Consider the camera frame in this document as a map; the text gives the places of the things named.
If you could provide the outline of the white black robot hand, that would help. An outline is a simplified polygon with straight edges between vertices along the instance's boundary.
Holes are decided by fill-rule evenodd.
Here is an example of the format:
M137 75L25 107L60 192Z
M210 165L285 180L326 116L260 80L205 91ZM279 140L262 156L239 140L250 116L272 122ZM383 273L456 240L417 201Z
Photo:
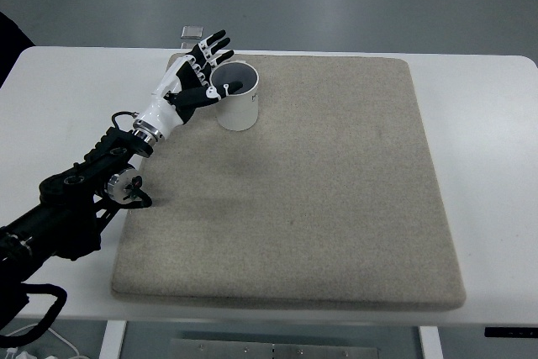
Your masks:
M211 73L235 54L225 49L229 43L222 29L198 42L192 55L176 59L151 94L149 107L134 119L134 134L143 140L165 140L192 117L196 108L215 104L238 92L243 87L239 81L217 86L208 85L205 79L200 82L200 66L196 62L203 59L205 72Z

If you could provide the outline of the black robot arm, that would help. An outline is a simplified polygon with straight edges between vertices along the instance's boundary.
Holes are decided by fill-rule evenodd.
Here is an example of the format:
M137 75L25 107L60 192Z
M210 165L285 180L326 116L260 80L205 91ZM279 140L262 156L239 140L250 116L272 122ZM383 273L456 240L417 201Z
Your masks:
M166 69L150 105L134 116L133 128L109 128L83 162L46 178L40 202L1 229L1 284L12 290L52 256L77 260L99 250L101 234L120 209L152 204L142 179L130 165L149 157L156 143L184 125L194 111L238 92L240 82L213 85L209 77L233 56L225 31L200 40Z

